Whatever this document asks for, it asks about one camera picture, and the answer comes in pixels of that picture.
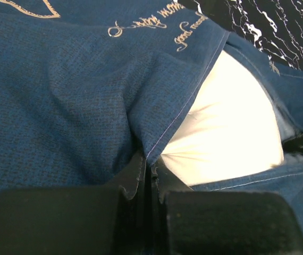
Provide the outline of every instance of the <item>denim fabric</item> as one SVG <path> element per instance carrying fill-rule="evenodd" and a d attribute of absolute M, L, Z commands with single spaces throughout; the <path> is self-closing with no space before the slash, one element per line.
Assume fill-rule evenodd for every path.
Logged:
<path fill-rule="evenodd" d="M 243 64 L 263 86 L 273 104 L 281 138 L 303 131 L 303 72 L 270 62 L 265 54 L 233 33 L 224 50 Z M 291 205 L 303 230 L 302 156 L 286 154 L 285 163 L 274 169 L 192 188 L 196 191 L 276 192 Z"/>
<path fill-rule="evenodd" d="M 0 190 L 152 164 L 228 34 L 170 0 L 0 1 Z"/>

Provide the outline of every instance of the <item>cream fabric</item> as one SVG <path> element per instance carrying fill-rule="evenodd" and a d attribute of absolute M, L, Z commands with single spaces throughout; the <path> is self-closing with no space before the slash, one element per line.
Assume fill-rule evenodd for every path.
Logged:
<path fill-rule="evenodd" d="M 253 75 L 226 52 L 162 159 L 187 185 L 255 174 L 283 162 L 271 102 Z"/>

